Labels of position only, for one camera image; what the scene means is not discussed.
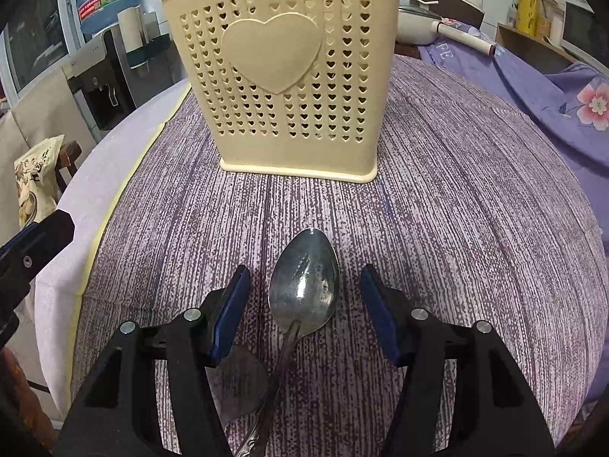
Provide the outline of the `metal spoon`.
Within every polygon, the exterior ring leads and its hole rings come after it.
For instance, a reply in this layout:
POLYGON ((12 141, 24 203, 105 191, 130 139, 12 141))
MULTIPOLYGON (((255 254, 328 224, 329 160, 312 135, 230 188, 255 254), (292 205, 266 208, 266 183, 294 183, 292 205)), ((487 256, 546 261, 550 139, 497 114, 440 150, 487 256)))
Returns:
POLYGON ((256 422, 238 449, 239 456, 263 456, 280 390, 298 342, 332 318, 340 292, 335 250, 319 229, 298 233, 274 267, 268 305, 274 323, 284 332, 282 349, 256 422))

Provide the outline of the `water dispenser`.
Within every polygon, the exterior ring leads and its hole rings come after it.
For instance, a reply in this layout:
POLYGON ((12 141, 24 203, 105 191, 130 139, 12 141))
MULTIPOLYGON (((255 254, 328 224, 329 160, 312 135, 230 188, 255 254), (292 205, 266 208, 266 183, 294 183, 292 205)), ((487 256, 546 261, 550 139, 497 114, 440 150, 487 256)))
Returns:
POLYGON ((174 48, 168 34, 152 38, 138 58, 145 63, 131 67, 117 24, 87 42, 70 59, 68 86, 84 96, 94 125, 112 130, 127 116, 174 84, 167 52, 174 48))

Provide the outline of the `purple floral cloth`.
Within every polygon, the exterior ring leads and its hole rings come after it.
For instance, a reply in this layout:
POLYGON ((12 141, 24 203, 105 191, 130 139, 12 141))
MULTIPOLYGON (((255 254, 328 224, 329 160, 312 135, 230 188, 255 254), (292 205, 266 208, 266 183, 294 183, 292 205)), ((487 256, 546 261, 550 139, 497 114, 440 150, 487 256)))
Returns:
POLYGON ((451 319, 500 333, 555 432, 582 406, 608 323, 600 173, 593 135, 551 77, 509 52, 403 60, 395 75, 414 274, 451 319))

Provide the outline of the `gripper body left black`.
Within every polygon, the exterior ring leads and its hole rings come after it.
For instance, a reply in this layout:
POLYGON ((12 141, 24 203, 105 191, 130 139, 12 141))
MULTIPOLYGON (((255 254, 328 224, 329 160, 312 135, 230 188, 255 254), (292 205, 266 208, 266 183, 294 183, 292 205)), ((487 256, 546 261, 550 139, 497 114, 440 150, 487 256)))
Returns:
POLYGON ((74 224, 66 211, 57 209, 38 223, 21 230, 1 248, 0 348, 19 328, 14 312, 30 292, 30 283, 73 240, 74 224))

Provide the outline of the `white microwave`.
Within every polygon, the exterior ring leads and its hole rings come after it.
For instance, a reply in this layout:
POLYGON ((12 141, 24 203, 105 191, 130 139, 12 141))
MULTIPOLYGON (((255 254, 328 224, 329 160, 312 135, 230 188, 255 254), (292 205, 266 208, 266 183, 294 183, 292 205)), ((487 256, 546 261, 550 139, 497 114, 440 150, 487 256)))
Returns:
POLYGON ((585 5, 566 2, 561 47, 590 66, 608 68, 608 31, 585 5))

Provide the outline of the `yellow roll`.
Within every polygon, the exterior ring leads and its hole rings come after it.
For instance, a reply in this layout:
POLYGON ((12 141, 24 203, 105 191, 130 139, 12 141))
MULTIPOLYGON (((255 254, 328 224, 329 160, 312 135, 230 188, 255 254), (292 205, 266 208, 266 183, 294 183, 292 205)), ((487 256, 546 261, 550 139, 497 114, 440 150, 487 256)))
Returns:
POLYGON ((538 0, 518 0, 516 29, 528 36, 536 30, 538 0))

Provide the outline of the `white frying pan with lid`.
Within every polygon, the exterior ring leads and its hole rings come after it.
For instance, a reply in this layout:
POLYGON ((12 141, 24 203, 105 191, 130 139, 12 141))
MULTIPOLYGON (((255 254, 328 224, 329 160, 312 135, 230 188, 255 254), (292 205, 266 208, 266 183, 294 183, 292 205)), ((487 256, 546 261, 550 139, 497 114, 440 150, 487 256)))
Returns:
POLYGON ((473 50, 493 56, 496 46, 482 38, 448 25, 440 16, 417 6, 400 6, 397 14, 396 41, 401 45, 431 45, 446 37, 473 50))

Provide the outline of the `snack bag orange bottom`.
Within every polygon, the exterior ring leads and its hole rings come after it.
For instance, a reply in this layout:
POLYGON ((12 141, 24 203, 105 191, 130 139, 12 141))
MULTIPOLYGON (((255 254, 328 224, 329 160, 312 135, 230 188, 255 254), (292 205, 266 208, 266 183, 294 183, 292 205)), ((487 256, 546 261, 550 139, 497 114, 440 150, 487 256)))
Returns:
POLYGON ((56 165, 63 141, 63 134, 45 138, 13 164, 21 230, 44 220, 57 207, 56 165))

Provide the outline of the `purple striped tablecloth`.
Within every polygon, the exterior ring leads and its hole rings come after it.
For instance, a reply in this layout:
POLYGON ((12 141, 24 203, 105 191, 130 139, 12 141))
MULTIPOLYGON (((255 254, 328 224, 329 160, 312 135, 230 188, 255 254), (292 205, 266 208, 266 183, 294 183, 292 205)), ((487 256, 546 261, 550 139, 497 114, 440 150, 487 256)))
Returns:
POLYGON ((38 275, 42 372, 61 414, 123 321, 174 318, 247 265, 238 343, 265 366, 281 334, 267 287, 299 231, 335 247, 341 295, 304 339, 271 455, 374 456, 403 372, 384 357, 358 288, 364 265, 442 320, 496 327, 554 439, 598 368, 608 315, 601 229, 575 174, 519 109, 441 68, 392 65, 379 172, 363 185, 221 169, 186 84, 128 117, 60 200, 74 240, 38 275))

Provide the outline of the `beige plastic utensil holder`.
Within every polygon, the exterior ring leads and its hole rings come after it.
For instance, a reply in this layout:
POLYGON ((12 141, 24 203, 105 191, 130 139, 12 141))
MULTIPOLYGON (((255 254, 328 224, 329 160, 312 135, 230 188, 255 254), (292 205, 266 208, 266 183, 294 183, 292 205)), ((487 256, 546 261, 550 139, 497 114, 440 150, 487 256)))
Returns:
POLYGON ((160 0, 227 171, 377 174, 399 0, 160 0))

